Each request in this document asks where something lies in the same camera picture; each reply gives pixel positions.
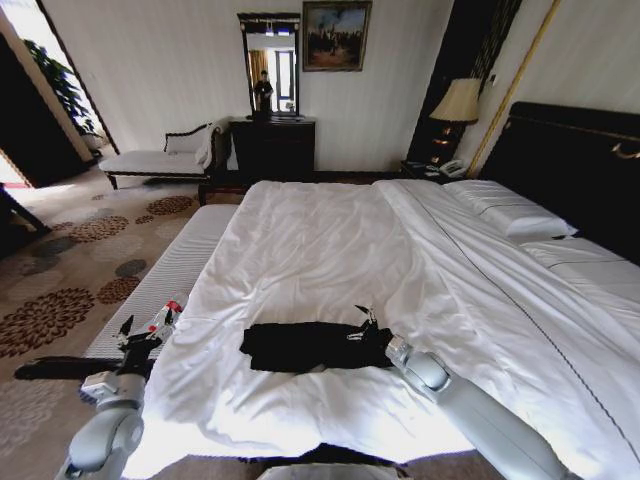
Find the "white pillow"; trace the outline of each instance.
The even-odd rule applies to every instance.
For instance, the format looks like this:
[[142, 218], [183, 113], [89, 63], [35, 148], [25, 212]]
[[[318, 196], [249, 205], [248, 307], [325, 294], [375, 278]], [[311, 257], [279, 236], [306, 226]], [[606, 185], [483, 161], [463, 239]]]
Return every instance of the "white pillow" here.
[[517, 243], [548, 240], [577, 232], [562, 218], [499, 183], [463, 180], [443, 187], [476, 215]]
[[207, 125], [204, 129], [205, 135], [202, 138], [202, 145], [195, 153], [196, 165], [202, 165], [202, 168], [207, 168], [211, 163], [212, 151], [211, 151], [211, 135], [213, 134], [213, 125]]
[[640, 267], [584, 238], [521, 247], [640, 341]]
[[167, 134], [167, 145], [165, 151], [168, 154], [172, 153], [195, 153], [202, 146], [204, 137], [206, 136], [207, 128], [201, 128], [197, 132], [191, 135], [172, 135]]

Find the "framed painting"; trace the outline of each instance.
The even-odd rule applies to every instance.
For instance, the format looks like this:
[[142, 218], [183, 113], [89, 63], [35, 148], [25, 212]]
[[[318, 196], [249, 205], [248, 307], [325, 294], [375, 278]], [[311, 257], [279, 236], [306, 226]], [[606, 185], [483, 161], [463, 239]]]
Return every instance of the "framed painting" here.
[[371, 2], [304, 2], [302, 69], [361, 71]]

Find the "patterned carpet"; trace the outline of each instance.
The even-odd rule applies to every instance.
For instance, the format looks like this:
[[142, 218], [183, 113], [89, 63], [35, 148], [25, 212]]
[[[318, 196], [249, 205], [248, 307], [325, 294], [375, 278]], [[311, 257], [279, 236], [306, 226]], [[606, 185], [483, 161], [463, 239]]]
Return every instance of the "patterned carpet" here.
[[[0, 260], [2, 478], [52, 478], [93, 408], [76, 382], [13, 380], [46, 355], [80, 356], [198, 208], [196, 185], [124, 178], [113, 191], [97, 168], [63, 184], [10, 193], [53, 232]], [[208, 203], [239, 203], [238, 195]], [[260, 463], [187, 458], [156, 478], [255, 479]], [[423, 479], [501, 478], [474, 452], [413, 462]]]

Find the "green leaves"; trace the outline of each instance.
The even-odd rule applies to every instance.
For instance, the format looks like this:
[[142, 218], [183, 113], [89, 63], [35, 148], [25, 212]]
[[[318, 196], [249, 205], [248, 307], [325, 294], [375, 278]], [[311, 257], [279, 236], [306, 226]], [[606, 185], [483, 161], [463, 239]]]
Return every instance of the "green leaves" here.
[[[37, 45], [33, 40], [24, 40], [24, 44], [29, 49], [38, 67], [40, 67], [40, 71], [46, 77], [47, 82], [51, 85], [78, 133], [80, 135], [95, 134], [93, 123], [88, 118], [89, 110], [80, 103], [78, 88], [69, 82], [68, 77], [75, 76], [73, 71], [49, 57], [47, 50]], [[81, 119], [84, 119], [83, 125], [79, 124]]]

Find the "black headboard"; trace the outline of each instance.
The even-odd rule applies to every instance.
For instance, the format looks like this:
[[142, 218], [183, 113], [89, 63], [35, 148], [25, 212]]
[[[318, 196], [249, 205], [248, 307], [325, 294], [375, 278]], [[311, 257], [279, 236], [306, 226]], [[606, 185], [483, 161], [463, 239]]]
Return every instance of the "black headboard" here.
[[640, 114], [518, 102], [480, 172], [640, 265]]

